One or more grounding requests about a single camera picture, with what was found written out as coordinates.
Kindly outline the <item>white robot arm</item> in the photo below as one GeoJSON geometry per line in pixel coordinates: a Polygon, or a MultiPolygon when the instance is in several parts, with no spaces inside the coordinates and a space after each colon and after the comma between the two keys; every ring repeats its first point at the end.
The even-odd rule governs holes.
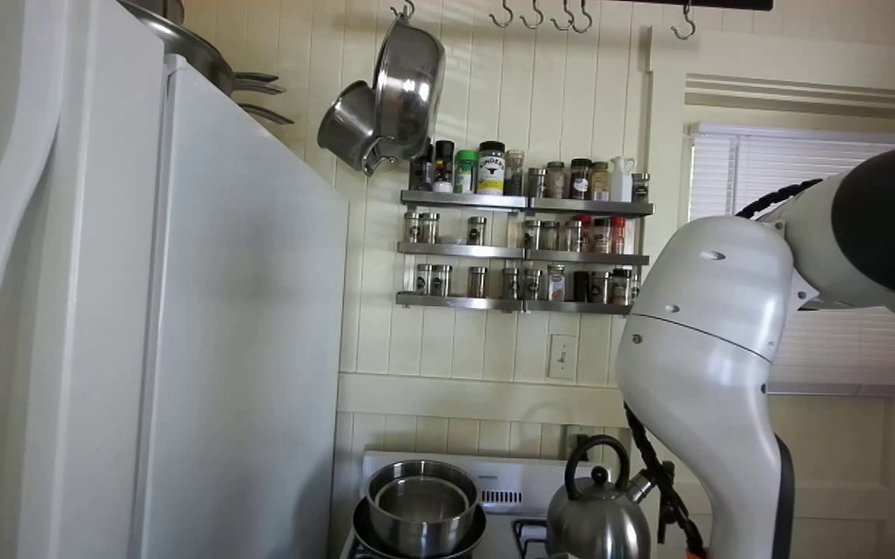
{"type": "Polygon", "coordinates": [[[685,223],[631,305],[625,408],[702,480],[710,559],[791,559],[796,472],[768,376],[798,311],[895,315],[895,149],[685,223]]]}

